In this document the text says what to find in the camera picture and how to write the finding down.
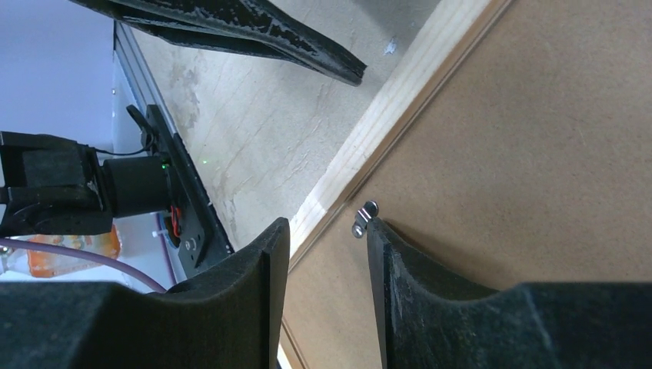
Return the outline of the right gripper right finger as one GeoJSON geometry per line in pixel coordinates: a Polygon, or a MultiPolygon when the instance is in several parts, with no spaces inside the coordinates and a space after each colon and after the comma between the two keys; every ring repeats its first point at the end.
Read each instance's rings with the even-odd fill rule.
{"type": "Polygon", "coordinates": [[[367,230],[385,368],[649,368],[651,286],[469,281],[381,219],[367,230]]]}

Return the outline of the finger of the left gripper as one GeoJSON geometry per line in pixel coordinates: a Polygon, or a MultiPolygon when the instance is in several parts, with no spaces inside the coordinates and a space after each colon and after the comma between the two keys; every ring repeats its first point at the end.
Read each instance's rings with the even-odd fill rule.
{"type": "Polygon", "coordinates": [[[80,6],[169,44],[294,63],[359,86],[366,64],[270,1],[85,0],[80,6]]]}

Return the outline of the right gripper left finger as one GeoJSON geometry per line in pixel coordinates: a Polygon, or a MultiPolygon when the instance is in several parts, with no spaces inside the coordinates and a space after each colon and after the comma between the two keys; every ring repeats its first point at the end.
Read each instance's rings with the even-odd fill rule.
{"type": "Polygon", "coordinates": [[[274,368],[290,226],[164,293],[112,282],[4,282],[3,368],[274,368]]]}

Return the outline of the brown cardboard backing board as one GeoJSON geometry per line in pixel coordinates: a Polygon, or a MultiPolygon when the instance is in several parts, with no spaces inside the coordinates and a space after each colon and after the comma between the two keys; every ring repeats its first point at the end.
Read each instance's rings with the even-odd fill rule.
{"type": "Polygon", "coordinates": [[[300,365],[379,368],[368,200],[493,288],[651,278],[651,3],[515,1],[292,269],[300,365]]]}

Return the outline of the wooden picture frame with glass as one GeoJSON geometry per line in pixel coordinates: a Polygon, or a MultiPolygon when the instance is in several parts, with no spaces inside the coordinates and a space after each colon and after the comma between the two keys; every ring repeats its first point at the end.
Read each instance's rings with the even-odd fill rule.
{"type": "Polygon", "coordinates": [[[379,365],[366,252],[345,248],[350,201],[509,5],[439,2],[291,219],[283,368],[379,365]]]}

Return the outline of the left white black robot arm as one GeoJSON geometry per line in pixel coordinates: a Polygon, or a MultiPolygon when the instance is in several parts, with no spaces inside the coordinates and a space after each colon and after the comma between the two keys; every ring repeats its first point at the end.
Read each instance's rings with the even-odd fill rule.
{"type": "MultiPolygon", "coordinates": [[[[269,1],[85,1],[83,6],[172,45],[291,62],[352,86],[365,63],[269,1]]],[[[142,149],[100,161],[53,135],[1,134],[1,235],[94,235],[116,218],[174,208],[181,168],[167,164],[138,108],[142,149]]]]}

